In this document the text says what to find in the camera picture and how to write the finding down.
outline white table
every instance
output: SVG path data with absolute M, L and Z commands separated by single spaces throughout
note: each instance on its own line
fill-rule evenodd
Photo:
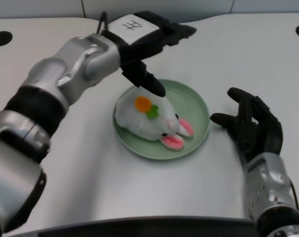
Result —
M 196 34 L 145 60 L 148 71 L 194 88 L 211 114 L 237 113 L 226 95 L 232 86 L 260 96 L 283 125 L 281 155 L 299 198 L 299 14 L 224 15 L 189 25 Z M 0 31 L 13 33 L 0 47 L 0 110 L 36 62 L 96 26 L 79 18 L 0 20 Z M 42 162 L 46 189 L 27 224 L 10 235 L 134 216 L 245 217 L 237 153 L 216 124 L 197 152 L 169 162 L 139 158 L 118 142 L 111 114 L 129 86 L 116 72 L 71 106 Z

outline plush toy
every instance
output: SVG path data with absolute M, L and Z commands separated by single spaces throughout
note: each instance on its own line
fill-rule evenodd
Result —
M 160 140 L 166 147 L 181 150 L 182 137 L 193 136 L 191 124 L 179 118 L 166 97 L 159 97 L 142 87 L 134 87 L 116 104 L 115 119 L 139 137 Z

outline round plate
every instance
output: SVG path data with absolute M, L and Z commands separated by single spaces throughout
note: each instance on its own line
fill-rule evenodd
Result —
M 179 158 L 197 149 L 206 139 L 210 123 L 209 110 L 199 94 L 188 86 L 173 80 L 161 79 L 160 82 L 164 85 L 166 96 L 176 113 L 180 118 L 189 121 L 194 129 L 192 138 L 183 137 L 184 147 L 182 150 L 170 150 L 159 140 L 149 141 L 120 127 L 115 120 L 115 109 L 113 111 L 113 125 L 120 141 L 132 152 L 150 159 Z M 132 88 L 133 86 L 126 90 L 121 97 Z

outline orange carrot patch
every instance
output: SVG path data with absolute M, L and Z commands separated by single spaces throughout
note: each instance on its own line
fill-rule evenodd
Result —
M 142 113 L 146 113 L 150 111 L 151 108 L 151 101 L 145 96 L 138 96 L 135 99 L 135 107 L 138 111 Z

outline white wall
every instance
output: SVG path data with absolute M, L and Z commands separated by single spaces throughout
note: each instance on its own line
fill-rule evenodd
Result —
M 80 0 L 0 0 L 0 18 L 83 17 Z
M 86 17 L 110 20 L 151 10 L 176 22 L 201 20 L 228 13 L 299 12 L 299 0 L 0 0 L 0 18 Z
M 150 10 L 175 22 L 197 21 L 228 14 L 233 0 L 83 0 L 86 16 L 98 19 L 108 12 L 109 20 L 138 11 Z

